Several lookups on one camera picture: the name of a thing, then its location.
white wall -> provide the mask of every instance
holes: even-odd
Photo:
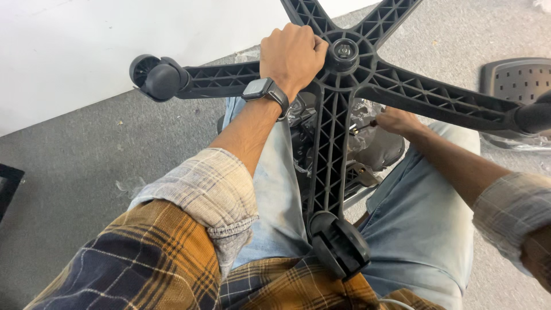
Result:
[[[330,17],[377,0],[320,0]],[[0,136],[132,89],[140,54],[201,65],[288,22],[279,0],[3,0]]]

shirt cuff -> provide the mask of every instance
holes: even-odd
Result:
[[[153,199],[174,203],[207,227],[224,279],[241,248],[250,242],[250,227],[258,219],[245,165],[224,149],[204,149],[144,187],[128,209]]]
[[[477,198],[473,224],[520,271],[530,274],[520,261],[528,234],[551,224],[551,179],[542,175],[511,173]]]

watch face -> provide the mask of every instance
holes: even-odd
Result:
[[[266,85],[267,79],[256,79],[249,83],[247,85],[247,88],[245,88],[245,91],[243,92],[243,96],[249,96],[254,94],[259,94],[264,91],[264,87]]]

leg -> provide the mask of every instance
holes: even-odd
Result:
[[[480,154],[476,131],[443,122],[430,127]],[[408,288],[448,310],[462,309],[473,212],[444,177],[411,148],[368,200],[368,212],[358,229],[371,248],[372,264],[362,273],[375,292]]]
[[[226,99],[225,128],[245,101]],[[253,237],[243,247],[234,268],[268,257],[299,257],[310,250],[302,221],[289,123],[278,122],[268,136],[253,177],[260,220],[252,225]]]

right hand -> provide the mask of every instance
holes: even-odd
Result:
[[[291,103],[323,67],[328,47],[310,26],[275,29],[260,43],[260,78],[272,78]]]
[[[428,129],[417,116],[404,110],[387,106],[378,114],[377,124],[384,130],[408,138],[410,135]]]

